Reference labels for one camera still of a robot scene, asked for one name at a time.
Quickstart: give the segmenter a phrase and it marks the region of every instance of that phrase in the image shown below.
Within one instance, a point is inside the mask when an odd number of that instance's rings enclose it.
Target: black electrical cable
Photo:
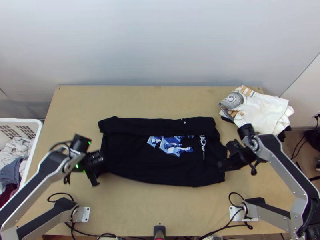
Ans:
[[[236,207],[236,208],[242,208],[242,206],[237,206],[237,205],[235,205],[235,204],[232,203],[232,201],[231,201],[231,196],[232,196],[233,194],[238,195],[239,197],[241,197],[242,200],[244,200],[244,198],[243,198],[240,194],[238,194],[237,192],[231,192],[231,193],[229,193],[229,196],[228,196],[229,202],[231,203],[232,206],[234,206],[234,207]]]
[[[314,118],[317,120],[317,125],[316,125],[316,127],[314,128],[314,130],[316,130],[316,129],[318,128],[318,124],[319,124],[319,120],[318,120],[319,116],[314,116]],[[297,145],[294,147],[294,150],[293,150],[293,153],[292,153],[292,156],[291,156],[291,160],[297,157],[297,155],[299,154],[301,148],[302,148],[303,145],[307,142],[307,140],[305,140],[305,141],[303,142],[303,144],[300,146],[297,154],[294,155],[294,153],[296,152],[296,149],[297,149],[298,145],[302,142],[303,138],[304,138],[304,136],[302,136],[302,138],[300,139],[300,141],[299,141],[299,142],[297,143]]]
[[[307,141],[308,141],[308,140],[305,140],[305,141],[303,142],[303,144],[300,146],[300,148],[299,148],[299,150],[298,150],[297,154],[296,154],[294,157],[292,157],[292,158],[291,158],[291,160],[294,160],[294,159],[298,156],[298,154],[299,154],[299,152],[300,152],[301,148],[303,147],[303,145],[304,145]]]
[[[231,192],[231,193],[229,194],[229,201],[230,201],[230,203],[231,203],[234,207],[239,208],[239,210],[232,216],[232,218],[230,219],[230,221],[229,221],[224,227],[219,228],[219,229],[217,229],[217,230],[215,230],[215,231],[213,231],[213,232],[209,232],[209,233],[207,233],[207,234],[199,237],[199,240],[202,240],[202,239],[204,239],[204,238],[206,238],[206,237],[208,237],[208,236],[211,236],[211,235],[213,235],[213,234],[215,234],[215,233],[217,233],[217,232],[219,232],[219,231],[222,231],[222,230],[224,230],[224,229],[227,229],[227,228],[247,227],[247,228],[249,228],[250,230],[253,229],[253,227],[252,227],[251,225],[249,225],[247,222],[244,222],[244,224],[238,224],[238,225],[229,226],[229,224],[232,222],[232,220],[235,218],[235,216],[236,216],[239,212],[241,212],[241,211],[244,210],[243,207],[241,207],[241,206],[236,206],[235,204],[233,204],[233,203],[231,202],[230,197],[231,197],[232,194],[237,194],[238,196],[240,196],[240,197],[242,198],[242,200],[244,200],[244,198],[243,198],[240,194],[238,194],[237,192]],[[248,213],[248,209],[247,209],[247,211],[246,211],[246,213],[245,213],[245,215],[244,215],[244,218],[247,218],[247,213]]]
[[[47,201],[48,201],[48,202],[56,202],[56,201],[52,201],[52,200],[50,200],[50,198],[52,198],[52,197],[53,197],[53,196],[55,196],[55,195],[67,195],[67,196],[69,196],[69,197],[70,197],[70,199],[74,202],[73,197],[72,197],[70,194],[65,193],[65,192],[56,192],[56,193],[54,193],[54,194],[50,195],[50,196],[48,197]]]
[[[145,238],[140,238],[140,237],[129,237],[129,238],[136,238],[136,239],[146,240]]]
[[[47,201],[48,201],[48,202],[56,202],[56,201],[51,201],[51,200],[50,200],[50,198],[52,198],[52,197],[55,196],[55,195],[67,195],[67,196],[69,196],[69,197],[71,198],[71,200],[74,202],[74,198],[73,198],[70,194],[65,193],[65,192],[57,192],[57,193],[54,193],[54,194],[52,194],[52,195],[50,195],[50,196],[48,197]],[[77,208],[75,208],[75,209],[72,211],[71,216],[70,216],[70,217],[71,217],[70,220],[71,220],[71,223],[72,223],[71,226],[70,226],[68,223],[66,223],[66,222],[64,223],[68,228],[70,228],[70,230],[71,230],[71,237],[72,237],[73,240],[76,240],[75,237],[74,237],[73,232],[77,232],[77,233],[80,233],[80,234],[82,234],[82,235],[89,236],[89,237],[97,237],[98,239],[100,239],[101,237],[104,237],[104,236],[105,236],[105,237],[110,237],[110,238],[116,238],[116,237],[117,237],[115,234],[108,233],[108,232],[103,233],[103,234],[101,234],[101,235],[96,235],[96,234],[89,234],[89,233],[81,232],[81,231],[75,229],[74,226],[76,225],[76,223],[73,222],[72,216],[73,216],[73,213],[74,213],[74,211],[75,211],[76,209],[77,209]]]

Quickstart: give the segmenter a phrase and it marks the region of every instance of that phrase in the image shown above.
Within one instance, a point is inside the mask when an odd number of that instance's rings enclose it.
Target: table surface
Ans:
[[[38,163],[56,142],[72,139],[75,133],[92,139],[89,151],[100,148],[102,133],[98,121],[120,118],[180,119],[213,117],[222,144],[238,138],[237,127],[219,117],[218,102],[236,87],[232,86],[58,86],[55,90],[28,179]],[[253,88],[263,93],[261,88]],[[55,192],[72,194],[76,202],[91,207],[87,223],[76,228],[93,234],[111,232],[118,236],[152,236],[153,227],[166,226],[167,236],[200,236],[224,226],[230,219],[228,194],[244,198],[264,197],[266,202],[289,210],[294,197],[269,164],[260,164],[256,176],[250,168],[227,172],[226,181],[192,188],[147,184],[110,173],[92,187],[85,174],[72,173],[71,185],[52,184],[28,210],[18,225],[52,208],[46,201]],[[229,228],[223,235],[280,233],[281,229],[262,220],[246,227]],[[48,234],[70,235],[59,224]]]

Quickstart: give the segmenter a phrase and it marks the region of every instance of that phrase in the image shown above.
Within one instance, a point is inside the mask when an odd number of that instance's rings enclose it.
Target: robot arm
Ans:
[[[246,146],[239,146],[235,140],[229,142],[231,155],[220,163],[223,170],[236,170],[245,165],[255,167],[268,162],[295,196],[291,210],[285,211],[266,204],[263,198],[246,199],[243,207],[247,216],[261,218],[291,234],[292,239],[316,240],[320,238],[320,195],[314,185],[283,152],[282,144],[272,134],[256,135],[252,126],[246,124],[238,129],[239,136]]]
[[[90,173],[93,165],[103,161],[98,152],[87,153],[90,142],[88,138],[75,135],[70,146],[63,143],[66,146],[46,154],[36,174],[0,209],[0,239],[36,239],[59,223],[70,220],[88,221],[89,207],[80,206],[67,198],[60,198],[51,210],[19,228],[15,227],[17,221],[50,184],[68,177],[73,170],[86,169]],[[98,184],[94,174],[89,174],[88,177],[92,185]]]

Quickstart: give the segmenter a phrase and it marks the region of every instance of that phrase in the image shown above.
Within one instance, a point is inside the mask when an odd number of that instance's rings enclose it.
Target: laundry basket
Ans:
[[[34,138],[20,186],[23,186],[26,182],[42,126],[42,122],[36,119],[0,118],[0,149],[3,149],[6,143],[10,142],[14,137]]]

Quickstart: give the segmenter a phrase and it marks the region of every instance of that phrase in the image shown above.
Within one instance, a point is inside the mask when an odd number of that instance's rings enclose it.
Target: black cable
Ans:
[[[317,127],[318,127],[318,124],[319,124],[319,120],[318,120],[319,116],[314,116],[314,118],[317,120],[316,127],[314,128],[314,130],[316,130]],[[300,139],[300,141],[297,143],[297,145],[294,147],[294,150],[293,150],[293,153],[292,153],[292,156],[291,156],[291,160],[297,157],[297,155],[299,154],[302,146],[307,142],[307,140],[305,140],[305,141],[303,142],[303,144],[300,146],[300,148],[299,148],[299,150],[298,150],[298,153],[297,153],[296,155],[294,155],[294,153],[296,152],[296,149],[297,149],[298,145],[302,142],[303,138],[304,138],[304,135],[302,136],[302,138]]]
[[[240,196],[240,197],[242,198],[242,200],[244,200],[244,198],[243,198],[240,194],[238,194],[237,192],[231,192],[231,193],[229,194],[229,201],[230,201],[230,203],[231,203],[234,207],[239,208],[239,210],[232,216],[232,218],[230,219],[230,221],[229,221],[224,227],[219,228],[219,229],[217,229],[217,230],[215,230],[215,231],[213,231],[213,232],[209,232],[209,233],[207,233],[207,234],[199,237],[199,240],[202,240],[202,239],[204,239],[204,238],[206,238],[206,237],[208,237],[208,236],[211,236],[211,235],[213,235],[213,234],[215,234],[215,233],[217,233],[217,232],[219,232],[219,231],[221,231],[221,230],[224,230],[224,229],[226,229],[226,228],[247,227],[247,228],[249,228],[250,230],[253,229],[253,227],[252,227],[251,225],[249,225],[247,222],[244,222],[244,224],[238,224],[238,225],[229,226],[229,224],[232,222],[232,220],[234,219],[234,217],[235,217],[240,211],[243,211],[243,210],[244,210],[244,208],[243,208],[242,206],[237,206],[237,205],[235,205],[235,204],[233,204],[233,203],[231,202],[230,197],[232,196],[232,194],[236,194],[236,195]],[[244,218],[247,218],[247,213],[248,213],[248,208],[247,208],[247,210],[246,210],[246,213],[245,213],[245,215],[244,215]]]
[[[231,201],[230,198],[231,198],[231,196],[232,196],[233,194],[236,194],[236,195],[240,196],[241,199],[244,200],[244,198],[243,198],[240,194],[238,194],[237,192],[231,192],[231,193],[229,193],[229,196],[228,196],[229,202],[231,203],[232,206],[234,206],[234,207],[236,207],[236,208],[242,208],[242,206],[237,206],[237,205],[235,205],[235,204],[232,203],[232,201]]]
[[[70,199],[74,202],[73,197],[72,197],[70,194],[65,193],[65,192],[56,192],[56,193],[50,195],[50,196],[48,197],[47,201],[48,201],[48,202],[56,202],[56,201],[51,201],[51,200],[50,200],[50,198],[52,198],[52,197],[55,196],[55,195],[67,195],[67,196],[69,196]]]
[[[303,139],[304,139],[304,135],[302,136],[302,138],[300,139],[300,141],[297,143],[297,145],[294,147],[294,150],[293,150],[293,153],[292,153],[291,159],[293,158],[294,153],[295,153],[295,151],[296,151],[296,149],[297,149],[298,145],[302,142],[302,140],[303,140]]]
[[[89,234],[89,233],[85,233],[85,232],[81,232],[79,231],[78,229],[75,229],[74,227],[72,228],[72,226],[70,226],[68,223],[64,223],[66,224],[66,226],[70,229],[73,229],[73,231],[77,232],[77,233],[80,233],[82,235],[85,235],[85,236],[89,236],[89,237],[103,237],[103,236],[106,236],[106,235],[109,235],[108,237],[110,238],[116,238],[117,236],[115,234],[112,234],[112,233],[104,233],[104,234],[101,234],[101,235],[95,235],[95,234]]]
[[[291,159],[291,160],[293,160],[293,159],[295,159],[296,157],[297,157],[297,155],[299,154],[299,152],[300,152],[300,150],[301,150],[301,148],[303,147],[303,145],[307,142],[308,140],[305,140],[304,142],[303,142],[303,144],[300,146],[300,148],[299,148],[299,150],[298,150],[298,152],[297,152],[297,154]]]
[[[136,239],[146,240],[145,238],[140,238],[140,237],[129,237],[129,238],[136,238]]]
[[[211,236],[213,234],[215,234],[216,232],[219,232],[221,230],[224,230],[224,229],[227,229],[227,228],[235,228],[235,227],[248,227],[249,229],[252,229],[253,227],[248,225],[248,224],[239,224],[239,225],[232,225],[232,226],[229,226],[229,224],[232,222],[232,220],[234,219],[234,217],[239,213],[241,212],[243,209],[239,209],[233,216],[232,218],[230,219],[230,221],[222,228],[219,228],[218,230],[215,230],[215,231],[212,231],[212,232],[209,232],[201,237],[199,237],[199,240],[202,240],[208,236]]]

